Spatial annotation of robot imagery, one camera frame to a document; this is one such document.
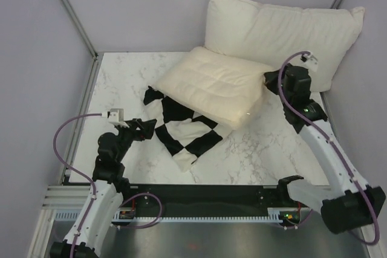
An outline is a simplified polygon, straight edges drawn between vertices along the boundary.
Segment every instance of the white marble surface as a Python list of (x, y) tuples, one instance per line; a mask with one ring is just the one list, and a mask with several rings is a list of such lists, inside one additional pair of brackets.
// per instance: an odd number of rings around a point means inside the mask
[[(89, 112), (124, 108), (125, 120), (147, 120), (143, 96), (184, 53), (105, 53)], [(222, 144), (208, 151), (186, 173), (181, 173), (154, 135), (135, 142), (123, 159), (124, 175), (135, 183), (166, 184), (260, 184), (275, 185), (278, 179), (298, 174), (316, 185), (328, 181), (304, 141), (286, 122), (279, 97), (267, 91), (267, 102), (256, 119), (234, 131)], [(318, 93), (312, 97), (321, 102)], [(115, 129), (100, 117), (87, 118), (74, 166), (88, 175), (94, 168), (97, 139)], [(84, 182), (72, 173), (71, 182)]]

